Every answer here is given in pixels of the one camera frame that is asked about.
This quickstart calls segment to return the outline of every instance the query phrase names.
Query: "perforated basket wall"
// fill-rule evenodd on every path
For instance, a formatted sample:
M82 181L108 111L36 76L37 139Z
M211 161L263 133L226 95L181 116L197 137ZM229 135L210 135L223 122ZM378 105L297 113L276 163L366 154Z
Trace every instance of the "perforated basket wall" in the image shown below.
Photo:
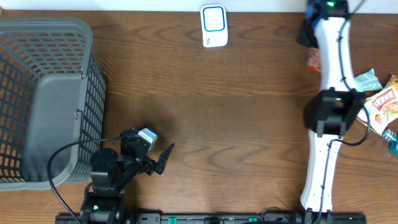
M33 184L21 174L32 102L41 78L80 74L78 139L101 137L106 85L91 53L92 38L90 27L79 19L0 21L0 190L9 190L16 182L20 183L16 190L48 188L48 182ZM62 182L90 178L90 156L100 144L77 147L77 160Z

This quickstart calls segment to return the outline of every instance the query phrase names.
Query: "red logo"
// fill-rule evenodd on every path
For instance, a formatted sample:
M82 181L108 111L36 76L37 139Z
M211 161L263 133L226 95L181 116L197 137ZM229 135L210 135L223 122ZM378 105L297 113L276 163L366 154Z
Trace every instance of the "red logo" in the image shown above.
M381 96L378 96L373 101L373 106L380 111L380 109L388 102L395 100L397 97L392 89L387 90Z

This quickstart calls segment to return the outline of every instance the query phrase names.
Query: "white rectangular device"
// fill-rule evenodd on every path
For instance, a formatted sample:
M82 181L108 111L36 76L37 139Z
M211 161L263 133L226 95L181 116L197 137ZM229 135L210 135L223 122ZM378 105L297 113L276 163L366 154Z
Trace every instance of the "white rectangular device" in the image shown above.
M203 6L200 10L203 46L221 47L228 42L226 11L222 5Z

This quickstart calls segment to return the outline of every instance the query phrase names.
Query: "basket bottom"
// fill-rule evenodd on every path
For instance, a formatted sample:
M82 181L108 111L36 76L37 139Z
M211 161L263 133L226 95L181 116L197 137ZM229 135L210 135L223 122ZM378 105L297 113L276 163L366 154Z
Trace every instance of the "basket bottom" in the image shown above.
M80 132L76 119L80 85L80 74L49 75L39 81L22 154L21 174L25 181L47 181L50 156L75 140L74 131ZM66 168L70 154L71 149L66 149L56 156L51 167L52 177Z

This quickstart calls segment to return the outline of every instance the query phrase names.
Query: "wooden table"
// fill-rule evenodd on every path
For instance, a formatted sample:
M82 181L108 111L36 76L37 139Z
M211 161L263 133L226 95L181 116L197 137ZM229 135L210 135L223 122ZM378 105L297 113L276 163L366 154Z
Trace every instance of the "wooden table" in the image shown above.
M164 213L261 212L299 207L308 161L302 111L316 95L307 49L295 42L303 14L229 13L226 47L205 49L195 12L5 11L1 18L80 17L108 79L104 136L148 124L157 157L176 143L161 176L137 176L128 204ZM375 68L382 84L398 73L398 16L358 15L351 33L356 74ZM362 137L356 123L347 140ZM119 149L119 143L105 146ZM398 157L376 134L343 146L333 186L335 212L397 223ZM80 210L85 184L59 191ZM0 223L53 223L65 212L51 191L1 192Z

